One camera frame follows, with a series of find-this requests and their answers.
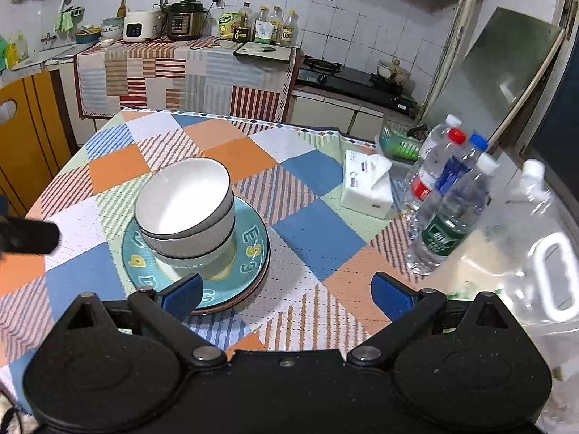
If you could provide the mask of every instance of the tissue pack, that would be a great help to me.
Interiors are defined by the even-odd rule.
[[[392,162],[381,155],[346,151],[341,206],[371,217],[386,218],[393,202],[391,166]]]

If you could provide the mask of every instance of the patchwork counter cover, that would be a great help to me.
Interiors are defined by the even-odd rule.
[[[238,59],[239,47],[213,36],[94,46],[75,59],[79,116],[108,119],[128,106],[281,122],[296,50],[287,64]]]
[[[238,117],[123,110],[69,161],[28,217],[57,223],[51,256],[0,263],[0,380],[22,397],[22,373],[71,301],[135,291],[122,262],[134,200],[160,168],[187,157],[221,161],[234,192],[261,215],[271,244],[263,288],[222,313],[185,324],[227,349],[338,348],[346,353],[389,323],[370,281],[385,271],[407,282],[398,214],[378,220],[339,205],[346,149],[374,145]]]

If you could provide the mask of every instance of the red bottle cap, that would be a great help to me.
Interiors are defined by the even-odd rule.
[[[448,131],[448,138],[455,144],[462,145],[466,141],[467,136],[462,130],[453,127]]]

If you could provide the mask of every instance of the screw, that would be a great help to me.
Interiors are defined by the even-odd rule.
[[[293,359],[293,358],[280,359],[280,367],[287,369],[289,367],[293,367],[294,365],[295,365],[295,359]]]
[[[380,349],[374,346],[358,346],[352,350],[354,359],[360,362],[374,361],[381,356]]]
[[[200,346],[193,351],[193,357],[198,361],[215,361],[221,353],[221,349],[215,346]]]

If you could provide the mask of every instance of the blue bottle cap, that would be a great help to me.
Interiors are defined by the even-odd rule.
[[[471,143],[471,145],[475,146],[482,152],[485,152],[486,149],[489,147],[489,144],[487,143],[486,139],[481,134],[476,132],[473,132],[468,141]]]

